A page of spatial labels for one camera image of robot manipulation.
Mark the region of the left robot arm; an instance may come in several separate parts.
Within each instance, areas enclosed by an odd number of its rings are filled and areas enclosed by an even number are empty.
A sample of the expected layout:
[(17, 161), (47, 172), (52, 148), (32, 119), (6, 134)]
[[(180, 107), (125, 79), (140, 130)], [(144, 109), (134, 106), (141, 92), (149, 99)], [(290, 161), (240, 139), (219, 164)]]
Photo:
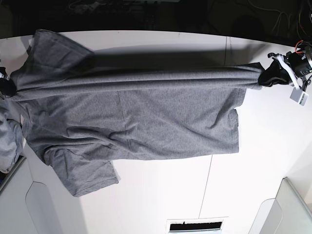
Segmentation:
[(306, 91), (312, 82), (312, 44), (299, 41), (294, 52), (286, 55), (269, 53), (273, 59), (268, 69), (261, 73), (258, 84), (271, 87), (276, 84), (291, 85), (296, 90)]

